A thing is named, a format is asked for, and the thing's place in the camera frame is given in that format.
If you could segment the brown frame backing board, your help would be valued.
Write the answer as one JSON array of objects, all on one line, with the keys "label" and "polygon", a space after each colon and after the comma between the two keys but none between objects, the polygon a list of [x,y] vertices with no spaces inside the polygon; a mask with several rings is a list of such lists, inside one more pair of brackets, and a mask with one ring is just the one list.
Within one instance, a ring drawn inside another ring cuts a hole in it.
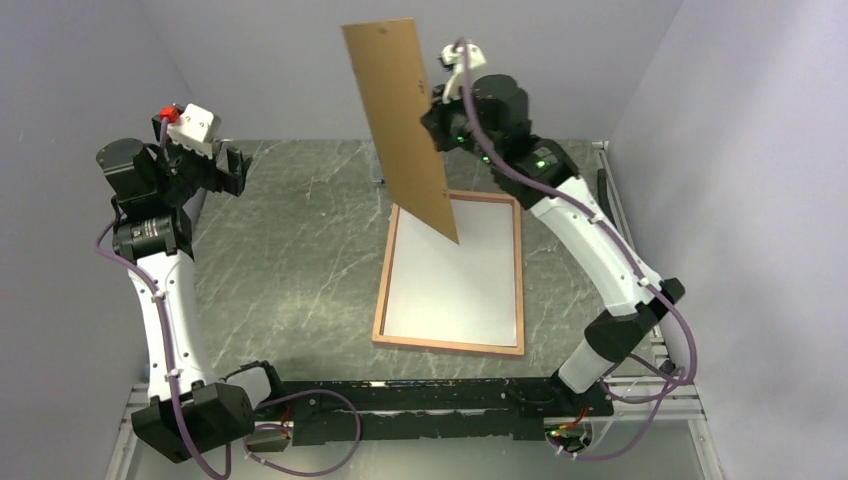
[{"label": "brown frame backing board", "polygon": [[430,90],[414,20],[346,24],[342,34],[389,196],[457,243],[443,157],[421,124]]}]

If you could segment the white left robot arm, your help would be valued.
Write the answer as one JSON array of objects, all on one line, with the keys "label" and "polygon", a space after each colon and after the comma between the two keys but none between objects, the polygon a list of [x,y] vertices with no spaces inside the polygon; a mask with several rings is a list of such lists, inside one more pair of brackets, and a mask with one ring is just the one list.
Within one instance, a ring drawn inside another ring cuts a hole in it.
[{"label": "white left robot arm", "polygon": [[287,401],[267,361],[218,376],[197,317],[193,224],[184,206],[200,190],[240,196],[252,159],[234,147],[216,145],[205,156],[123,138],[96,162],[114,191],[103,254],[127,269],[147,342],[148,404],[132,414],[133,431],[173,463],[201,458],[252,434],[257,417],[278,417]]}]

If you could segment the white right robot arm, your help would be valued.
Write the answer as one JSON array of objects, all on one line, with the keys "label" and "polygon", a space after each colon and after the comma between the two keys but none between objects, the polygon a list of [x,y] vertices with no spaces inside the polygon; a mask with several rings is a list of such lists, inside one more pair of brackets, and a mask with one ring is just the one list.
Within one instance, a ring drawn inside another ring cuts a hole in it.
[{"label": "white right robot arm", "polygon": [[564,148],[533,133],[529,96],[512,77],[486,75],[469,90],[434,87],[421,123],[439,151],[460,148],[487,164],[499,188],[556,236],[599,292],[602,313],[551,377],[554,409],[577,413],[588,390],[671,313],[684,286],[642,262]]}]

